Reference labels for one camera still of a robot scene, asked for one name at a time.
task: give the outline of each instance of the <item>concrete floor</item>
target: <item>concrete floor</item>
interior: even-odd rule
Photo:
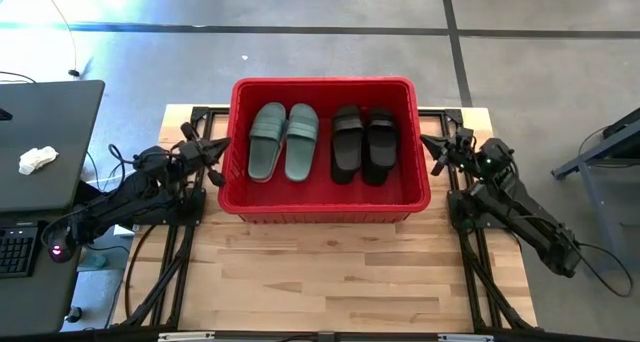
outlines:
[[[70,21],[447,26],[443,0],[56,1]],[[458,27],[465,29],[638,31],[637,1],[453,0],[453,7]],[[47,0],[4,0],[0,22],[7,21],[59,22]],[[155,143],[165,104],[227,103],[233,83],[243,77],[404,75],[416,85],[420,105],[461,106],[446,36],[77,32],[74,37],[82,78],[107,84],[90,147],[101,178],[115,165],[108,143],[124,155],[139,152]],[[638,107],[640,39],[463,37],[460,44],[473,105],[490,109],[495,134],[516,150],[529,193],[581,240],[597,243],[581,181],[571,176],[557,182],[549,171],[574,157],[591,132]],[[66,70],[73,65],[65,31],[0,29],[0,51],[0,69],[38,81],[68,79]],[[92,174],[87,168],[86,177]],[[555,276],[526,246],[524,260],[541,327],[640,337],[639,293],[620,299],[583,271],[571,280]],[[76,304],[82,302],[81,289],[79,284]]]

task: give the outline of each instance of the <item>wooden table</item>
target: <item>wooden table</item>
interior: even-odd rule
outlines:
[[[161,146],[170,148],[182,139],[179,126],[189,120],[192,107],[167,106]],[[482,144],[492,135],[487,109],[462,111],[465,126]],[[216,117],[213,138],[226,135],[227,121],[227,116]],[[423,133],[440,134],[436,118],[424,117],[420,126]],[[425,155],[431,170],[426,149]],[[472,331],[460,247],[445,204],[449,177],[430,176],[430,184],[429,207],[397,224],[250,225],[225,213],[217,188],[206,181],[207,206],[196,229],[180,329]],[[157,227],[140,249],[131,278],[133,309],[158,278],[166,233],[166,227]],[[486,235],[497,285],[535,325],[518,245],[503,231]],[[173,289],[170,285],[165,315]],[[480,295],[488,321],[483,288]],[[123,296],[114,322],[125,319]]]

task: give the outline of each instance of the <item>keyboard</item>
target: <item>keyboard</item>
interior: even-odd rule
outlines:
[[[38,222],[0,221],[0,279],[31,276],[43,229]]]

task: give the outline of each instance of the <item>crumpled tissue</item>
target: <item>crumpled tissue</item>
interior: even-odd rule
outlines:
[[[23,175],[30,175],[33,171],[41,168],[58,157],[58,152],[51,146],[45,148],[32,148],[20,156],[20,168],[18,172]]]

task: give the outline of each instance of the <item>slipper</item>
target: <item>slipper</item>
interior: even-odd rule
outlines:
[[[284,173],[289,180],[302,182],[309,177],[317,141],[318,115],[308,105],[296,104],[289,113],[287,128]]]
[[[398,150],[398,131],[389,111],[383,108],[371,110],[363,145],[364,182],[381,186],[396,164]]]
[[[358,106],[341,107],[333,116],[331,127],[331,179],[347,184],[360,169],[364,128]]]
[[[287,112],[280,103],[267,103],[258,111],[249,132],[249,177],[267,182],[282,150],[282,134]]]

